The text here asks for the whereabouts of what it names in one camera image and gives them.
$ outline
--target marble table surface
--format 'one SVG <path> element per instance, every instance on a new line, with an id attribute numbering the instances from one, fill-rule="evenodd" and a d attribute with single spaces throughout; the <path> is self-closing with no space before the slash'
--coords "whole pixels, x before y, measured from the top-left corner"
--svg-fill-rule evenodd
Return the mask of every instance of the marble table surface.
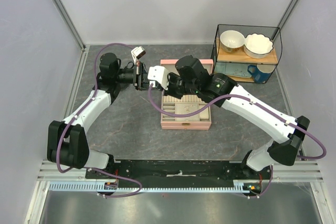
<path id="1" fill-rule="evenodd" d="M 91 46 L 80 81 L 76 109 L 93 87 L 94 58 L 102 46 Z M 146 55 L 142 61 L 149 66 L 161 59 L 180 59 L 192 55 L 209 59 L 212 45 L 143 45 Z M 131 61 L 130 49 L 111 46 L 122 60 L 122 67 Z M 285 112 L 286 107 L 276 74 L 266 84 L 240 83 L 248 92 L 273 108 Z M 160 104 L 159 92 L 154 101 Z M 160 114 L 149 103 L 146 91 L 133 86 L 122 90 L 112 106 L 101 113 L 88 131 L 89 146 L 96 151 L 113 154 L 120 159 L 216 159 L 242 160 L 251 149 L 270 140 L 257 126 L 232 112 L 211 107 L 212 125 L 208 131 L 163 130 Z"/>

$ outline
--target reflective floor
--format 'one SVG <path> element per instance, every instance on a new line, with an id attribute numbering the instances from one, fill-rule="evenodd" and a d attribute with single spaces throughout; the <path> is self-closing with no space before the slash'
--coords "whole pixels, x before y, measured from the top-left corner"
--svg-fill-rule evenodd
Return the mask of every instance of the reflective floor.
<path id="1" fill-rule="evenodd" d="M 94 193 L 48 194 L 40 224 L 322 223 L 309 184 L 275 184 L 260 199 L 220 193 L 145 193 L 103 199 Z"/>

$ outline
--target gray floor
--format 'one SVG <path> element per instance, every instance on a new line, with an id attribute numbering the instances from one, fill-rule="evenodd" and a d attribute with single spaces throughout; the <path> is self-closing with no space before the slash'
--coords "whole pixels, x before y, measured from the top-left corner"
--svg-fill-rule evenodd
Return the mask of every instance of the gray floor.
<path id="1" fill-rule="evenodd" d="M 142 61 L 147 67 L 161 59 L 193 55 L 208 59 L 212 45 L 145 45 Z M 76 97 L 77 108 L 93 87 L 93 61 L 101 46 L 91 46 Z M 112 46 L 122 66 L 131 60 L 130 49 Z M 252 95 L 273 108 L 286 108 L 275 74 L 267 84 L 241 83 Z M 153 94 L 160 104 L 160 93 Z M 146 91 L 129 86 L 91 126 L 87 138 L 92 149 L 129 159 L 229 159 L 242 160 L 245 154 L 270 140 L 270 137 L 244 118 L 212 106 L 212 125 L 208 131 L 162 130 L 160 114 L 149 104 Z"/>
<path id="2" fill-rule="evenodd" d="M 40 224 L 319 224 L 309 184 L 272 184 L 260 199 L 225 193 L 146 193 L 102 199 L 51 191 Z"/>

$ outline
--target storage box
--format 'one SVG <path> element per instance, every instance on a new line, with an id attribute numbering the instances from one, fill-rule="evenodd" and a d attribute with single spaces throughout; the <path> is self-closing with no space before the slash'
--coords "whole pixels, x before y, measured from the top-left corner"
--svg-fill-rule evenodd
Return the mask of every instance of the storage box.
<path id="1" fill-rule="evenodd" d="M 161 60 L 161 65 L 168 69 L 169 72 L 177 73 L 175 63 L 178 60 Z M 200 60 L 204 68 L 212 73 L 213 60 Z M 196 95 L 184 95 L 181 99 L 171 97 L 169 95 L 162 96 L 161 109 L 174 114 L 189 114 L 201 109 L 203 102 Z M 173 118 L 161 114 L 161 127 L 169 130 L 208 130 L 211 125 L 210 107 L 201 113 L 190 116 L 188 118 Z"/>
<path id="2" fill-rule="evenodd" d="M 228 53 L 220 45 L 219 38 L 221 34 L 228 30 L 240 32 L 246 38 L 249 34 L 263 34 L 274 42 L 274 48 L 271 53 L 262 58 L 254 59 L 248 56 L 241 47 L 238 51 Z M 258 65 L 268 65 L 268 69 L 274 72 L 282 55 L 281 31 L 279 27 L 266 26 L 242 26 L 242 25 L 218 25 L 214 47 L 211 59 L 214 60 L 214 72 L 223 73 L 238 82 L 254 82 L 254 77 L 249 73 L 248 68 L 257 67 Z"/>

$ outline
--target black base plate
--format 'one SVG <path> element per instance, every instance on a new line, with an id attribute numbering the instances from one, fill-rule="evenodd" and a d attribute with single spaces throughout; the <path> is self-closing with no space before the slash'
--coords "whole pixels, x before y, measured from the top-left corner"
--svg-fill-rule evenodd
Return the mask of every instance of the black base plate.
<path id="1" fill-rule="evenodd" d="M 269 179 L 270 167 L 261 172 L 243 174 L 240 162 L 230 161 L 171 161 L 171 160 L 118 160 L 110 164 L 106 172 L 126 178 L 136 179 L 144 188 L 200 188 L 200 187 L 233 187 L 234 179 L 259 180 Z M 87 179 L 107 179 L 108 176 L 95 171 L 86 172 Z M 119 180 L 119 187 L 133 188 L 136 185 L 127 180 Z"/>

